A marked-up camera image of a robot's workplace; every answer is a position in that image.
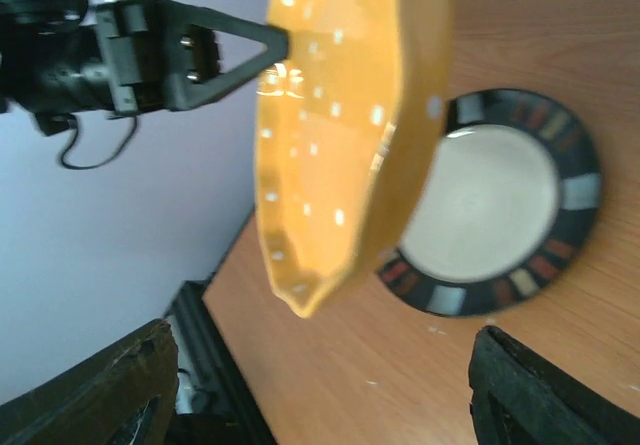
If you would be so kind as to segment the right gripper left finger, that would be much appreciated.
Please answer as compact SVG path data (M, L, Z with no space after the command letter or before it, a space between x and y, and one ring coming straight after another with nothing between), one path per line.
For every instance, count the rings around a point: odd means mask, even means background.
M178 347L155 319L1 406L3 444L162 444L175 413Z

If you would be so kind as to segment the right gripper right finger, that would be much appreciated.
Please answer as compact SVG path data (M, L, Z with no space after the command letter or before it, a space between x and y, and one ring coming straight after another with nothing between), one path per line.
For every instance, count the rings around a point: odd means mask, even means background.
M496 326L476 335L468 367L479 444L637 444L639 418Z

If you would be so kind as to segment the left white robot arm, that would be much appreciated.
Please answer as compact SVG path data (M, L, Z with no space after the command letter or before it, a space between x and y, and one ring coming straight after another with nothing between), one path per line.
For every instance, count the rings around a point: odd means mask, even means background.
M85 111L188 111L288 49L281 28L173 0L1 0L1 101L48 134Z

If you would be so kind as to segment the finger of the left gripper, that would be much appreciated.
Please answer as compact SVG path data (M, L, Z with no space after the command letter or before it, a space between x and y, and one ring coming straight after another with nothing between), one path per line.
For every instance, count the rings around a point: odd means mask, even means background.
M169 111L215 103L288 56L289 36L282 28L171 0L160 2L160 12L163 102ZM261 50L242 63L225 65L221 34L258 43Z

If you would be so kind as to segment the dark striped bottom plate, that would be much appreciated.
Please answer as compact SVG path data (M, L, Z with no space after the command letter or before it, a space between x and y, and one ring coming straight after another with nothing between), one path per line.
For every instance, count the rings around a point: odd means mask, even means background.
M453 99L430 178L379 279L443 317L488 315L550 285L584 246L602 173L584 122L522 89Z

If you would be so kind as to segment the yellow dotted scalloped plate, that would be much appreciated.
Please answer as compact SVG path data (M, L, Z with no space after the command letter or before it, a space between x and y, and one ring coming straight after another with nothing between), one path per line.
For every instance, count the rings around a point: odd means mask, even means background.
M256 223L308 318L398 244L446 122L453 0L269 0L288 55L258 80Z

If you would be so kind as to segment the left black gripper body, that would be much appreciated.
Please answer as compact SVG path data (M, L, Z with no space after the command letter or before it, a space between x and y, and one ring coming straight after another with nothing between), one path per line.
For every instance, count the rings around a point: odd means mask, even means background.
M168 94L168 0L120 0L94 7L111 111L141 115L172 108Z

